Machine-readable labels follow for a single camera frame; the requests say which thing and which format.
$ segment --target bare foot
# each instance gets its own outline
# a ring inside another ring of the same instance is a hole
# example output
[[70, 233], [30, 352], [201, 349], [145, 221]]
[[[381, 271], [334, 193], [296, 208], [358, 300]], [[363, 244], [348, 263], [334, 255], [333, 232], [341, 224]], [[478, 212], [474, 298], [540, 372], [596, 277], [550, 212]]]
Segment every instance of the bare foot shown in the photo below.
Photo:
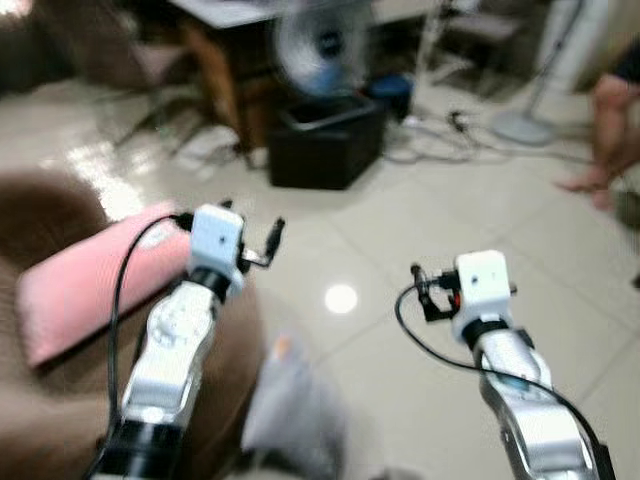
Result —
[[603, 212], [607, 212], [613, 208], [613, 200], [611, 199], [611, 192], [608, 188], [594, 191], [591, 194], [591, 201], [594, 207]]
[[555, 182], [558, 188], [568, 192], [593, 192], [601, 190], [608, 184], [609, 175], [606, 171], [598, 167], [591, 167], [589, 171], [579, 177], [570, 180], [562, 180]]

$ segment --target brown sofa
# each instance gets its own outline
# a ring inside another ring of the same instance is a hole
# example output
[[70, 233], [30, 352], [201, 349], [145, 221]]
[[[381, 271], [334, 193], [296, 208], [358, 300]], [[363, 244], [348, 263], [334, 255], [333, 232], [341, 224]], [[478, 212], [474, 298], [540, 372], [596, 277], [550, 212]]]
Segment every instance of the brown sofa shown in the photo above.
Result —
[[[0, 478], [79, 479], [104, 435], [105, 332], [31, 370], [24, 361], [14, 299], [22, 272], [107, 225], [94, 191], [73, 176], [45, 170], [0, 174]], [[138, 331], [154, 300], [121, 324], [121, 394]], [[178, 478], [219, 478], [233, 460], [263, 353], [249, 283], [222, 312]]]

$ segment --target pink pillow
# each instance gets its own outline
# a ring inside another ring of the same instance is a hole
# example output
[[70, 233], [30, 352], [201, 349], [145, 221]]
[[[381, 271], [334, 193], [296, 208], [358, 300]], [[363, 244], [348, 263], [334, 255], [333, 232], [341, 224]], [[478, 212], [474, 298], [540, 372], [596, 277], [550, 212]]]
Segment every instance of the pink pillow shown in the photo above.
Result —
[[[17, 309], [30, 366], [51, 360], [108, 323], [116, 277], [129, 245], [151, 221], [170, 213], [171, 203], [150, 207], [22, 275]], [[168, 220], [152, 229], [127, 267], [120, 311], [164, 288], [184, 271], [188, 257], [188, 234]]]

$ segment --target black container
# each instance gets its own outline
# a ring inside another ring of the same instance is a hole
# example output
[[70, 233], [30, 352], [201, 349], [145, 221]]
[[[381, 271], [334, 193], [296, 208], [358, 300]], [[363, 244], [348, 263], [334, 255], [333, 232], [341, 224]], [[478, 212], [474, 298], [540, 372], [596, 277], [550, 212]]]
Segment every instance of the black container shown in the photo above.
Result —
[[386, 112], [369, 99], [307, 102], [280, 118], [268, 142], [274, 186], [345, 190], [382, 152]]

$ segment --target human knee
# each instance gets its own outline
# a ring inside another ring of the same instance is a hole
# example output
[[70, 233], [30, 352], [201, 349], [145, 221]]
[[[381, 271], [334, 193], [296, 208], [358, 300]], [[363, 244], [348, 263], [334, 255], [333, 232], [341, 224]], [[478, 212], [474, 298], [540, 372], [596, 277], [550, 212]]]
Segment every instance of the human knee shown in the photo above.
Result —
[[606, 75], [598, 82], [593, 92], [593, 99], [599, 110], [624, 110], [633, 103], [635, 97], [627, 82], [612, 75]]

